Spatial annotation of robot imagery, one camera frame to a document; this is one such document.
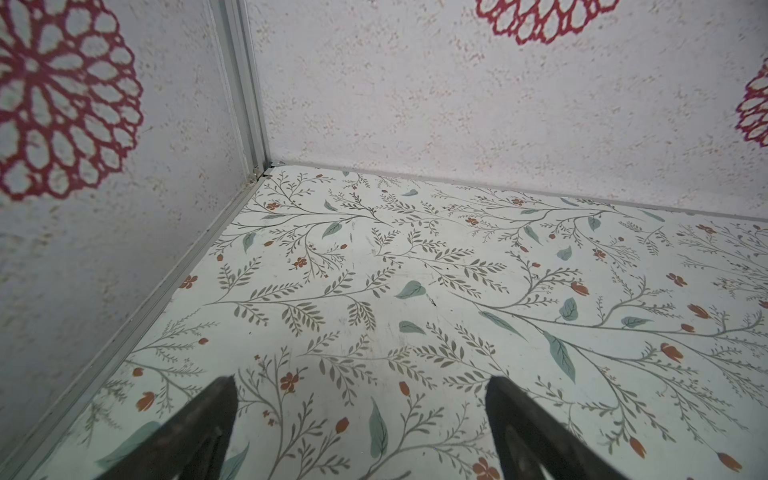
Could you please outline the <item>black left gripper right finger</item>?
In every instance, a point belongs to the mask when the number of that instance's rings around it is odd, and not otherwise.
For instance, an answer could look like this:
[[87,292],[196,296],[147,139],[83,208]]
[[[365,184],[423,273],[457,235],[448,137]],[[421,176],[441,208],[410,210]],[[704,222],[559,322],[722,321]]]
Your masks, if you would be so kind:
[[506,377],[489,379],[485,412],[505,479],[627,478]]

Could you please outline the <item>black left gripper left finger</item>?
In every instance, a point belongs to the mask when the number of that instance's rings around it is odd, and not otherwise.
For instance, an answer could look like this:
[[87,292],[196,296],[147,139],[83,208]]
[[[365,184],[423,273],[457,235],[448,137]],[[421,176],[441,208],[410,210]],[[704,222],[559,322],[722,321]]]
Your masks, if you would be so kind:
[[216,378],[102,479],[218,479],[238,406],[232,376]]

